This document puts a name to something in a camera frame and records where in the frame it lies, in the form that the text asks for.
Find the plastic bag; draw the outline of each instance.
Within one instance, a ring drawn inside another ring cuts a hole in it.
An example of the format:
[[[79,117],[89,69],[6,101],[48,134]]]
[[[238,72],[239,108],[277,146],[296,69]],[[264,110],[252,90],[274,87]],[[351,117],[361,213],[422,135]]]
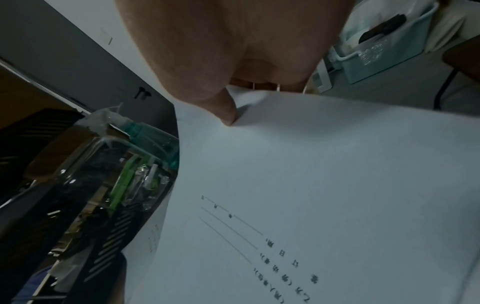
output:
[[[375,62],[396,44],[422,13],[435,0],[364,0],[356,5],[341,34],[337,51],[343,56],[357,52],[364,65]],[[377,35],[359,44],[360,37],[370,29],[397,15],[406,22],[388,35]]]

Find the skin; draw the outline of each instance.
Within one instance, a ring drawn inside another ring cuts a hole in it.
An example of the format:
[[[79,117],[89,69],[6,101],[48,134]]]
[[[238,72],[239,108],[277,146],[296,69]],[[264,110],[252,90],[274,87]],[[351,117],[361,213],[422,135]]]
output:
[[[302,92],[355,0],[115,0],[165,89],[231,125],[226,85]]]

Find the black metal chair leg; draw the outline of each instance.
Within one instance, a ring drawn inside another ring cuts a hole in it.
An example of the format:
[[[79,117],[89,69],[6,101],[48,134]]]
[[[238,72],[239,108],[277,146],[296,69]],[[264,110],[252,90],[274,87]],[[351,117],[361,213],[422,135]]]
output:
[[[457,75],[459,71],[457,69],[453,69],[453,71],[450,73],[450,75],[446,78],[445,82],[442,84],[440,91],[436,94],[435,96],[435,101],[433,103],[433,109],[434,110],[441,110],[442,107],[440,105],[440,98],[442,98],[442,95],[444,94],[445,90],[449,87],[450,83],[452,80],[455,78],[455,75]]]

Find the plastic bin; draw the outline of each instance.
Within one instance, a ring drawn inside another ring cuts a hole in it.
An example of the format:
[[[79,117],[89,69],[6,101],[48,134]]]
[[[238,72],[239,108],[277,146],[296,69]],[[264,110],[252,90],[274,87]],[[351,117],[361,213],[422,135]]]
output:
[[[352,84],[420,54],[424,50],[432,16],[438,8],[439,4],[434,3],[415,21],[408,33],[369,65],[363,64],[358,52],[340,57],[332,47],[333,56],[337,60],[335,67],[340,65],[345,72],[346,80]]]

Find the gray panel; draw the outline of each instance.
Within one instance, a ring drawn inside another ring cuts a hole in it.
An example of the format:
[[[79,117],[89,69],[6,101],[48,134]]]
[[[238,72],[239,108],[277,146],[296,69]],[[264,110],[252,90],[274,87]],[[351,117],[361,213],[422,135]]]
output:
[[[120,113],[178,135],[173,105],[43,0],[0,0],[0,57],[89,111]],[[134,99],[139,87],[152,96]]]

